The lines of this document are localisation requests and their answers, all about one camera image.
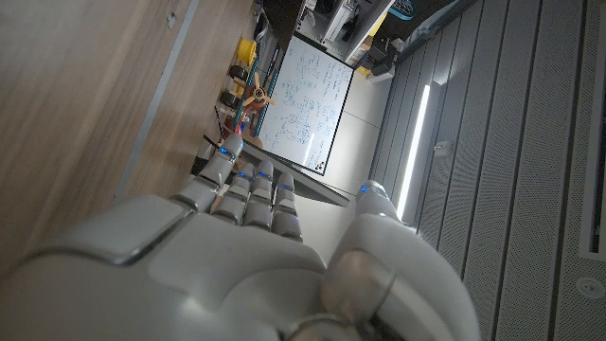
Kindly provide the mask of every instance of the robot part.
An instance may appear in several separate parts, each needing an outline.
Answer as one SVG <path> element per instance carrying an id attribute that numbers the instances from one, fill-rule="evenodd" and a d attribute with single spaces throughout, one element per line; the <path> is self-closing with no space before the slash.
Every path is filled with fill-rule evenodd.
<path id="1" fill-rule="evenodd" d="M 218 198 L 241 148 L 229 136 L 169 200 L 133 198 L 23 259 L 0 278 L 5 338 L 480 339 L 459 276 L 380 184 L 360 187 L 327 267 L 302 243 L 289 173 L 274 185 L 269 161 L 244 165 Z"/>

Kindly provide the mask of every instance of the white wall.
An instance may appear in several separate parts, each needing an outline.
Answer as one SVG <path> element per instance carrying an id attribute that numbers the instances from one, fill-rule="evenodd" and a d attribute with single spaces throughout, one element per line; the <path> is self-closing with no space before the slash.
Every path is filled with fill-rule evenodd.
<path id="1" fill-rule="evenodd" d="M 355 193 L 367 180 L 391 80 L 372 83 L 355 73 L 324 176 L 307 171 L 314 179 L 335 188 L 349 199 L 348 207 L 298 197 L 296 201 L 303 243 L 325 262 L 353 219 Z"/>

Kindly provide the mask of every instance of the shelf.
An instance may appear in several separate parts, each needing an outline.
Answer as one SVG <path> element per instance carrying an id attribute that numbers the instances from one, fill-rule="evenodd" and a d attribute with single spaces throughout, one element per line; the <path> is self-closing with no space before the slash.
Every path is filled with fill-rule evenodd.
<path id="1" fill-rule="evenodd" d="M 297 32 L 303 34 L 305 37 L 312 41 L 324 46 L 327 52 L 339 59 L 340 61 L 347 61 L 360 47 L 370 30 L 375 26 L 379 19 L 389 10 L 395 0 L 382 0 L 369 11 L 353 31 L 353 34 L 349 38 L 348 42 L 344 42 L 341 39 L 336 39 L 334 42 L 325 41 L 322 39 L 326 35 L 326 31 L 329 28 L 330 18 L 322 14 L 314 13 L 315 26 L 312 27 L 307 18 L 300 22 L 300 25 L 296 29 Z"/>

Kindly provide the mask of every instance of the wall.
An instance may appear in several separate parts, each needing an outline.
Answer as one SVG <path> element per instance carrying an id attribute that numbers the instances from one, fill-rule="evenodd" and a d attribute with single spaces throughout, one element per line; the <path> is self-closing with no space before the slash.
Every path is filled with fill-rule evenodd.
<path id="1" fill-rule="evenodd" d="M 326 262 L 354 217 L 355 193 L 368 177 L 390 85 L 390 80 L 372 83 L 354 73 L 326 174 L 306 171 L 349 199 L 348 207 L 296 199 L 303 241 Z"/>
<path id="2" fill-rule="evenodd" d="M 606 298 L 575 287 L 606 283 L 605 263 L 578 257 L 599 3 L 479 0 L 397 70 L 371 176 L 398 198 L 419 89 L 439 83 L 423 131 L 453 151 L 423 156 L 417 227 L 465 282 L 485 340 L 606 333 Z"/>

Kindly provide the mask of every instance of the whiteboard writing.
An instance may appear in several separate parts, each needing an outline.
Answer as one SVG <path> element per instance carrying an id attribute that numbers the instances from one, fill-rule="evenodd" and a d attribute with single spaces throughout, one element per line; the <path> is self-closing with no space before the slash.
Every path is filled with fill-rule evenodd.
<path id="1" fill-rule="evenodd" d="M 258 137 L 263 149 L 324 173 L 353 70 L 293 37 Z"/>

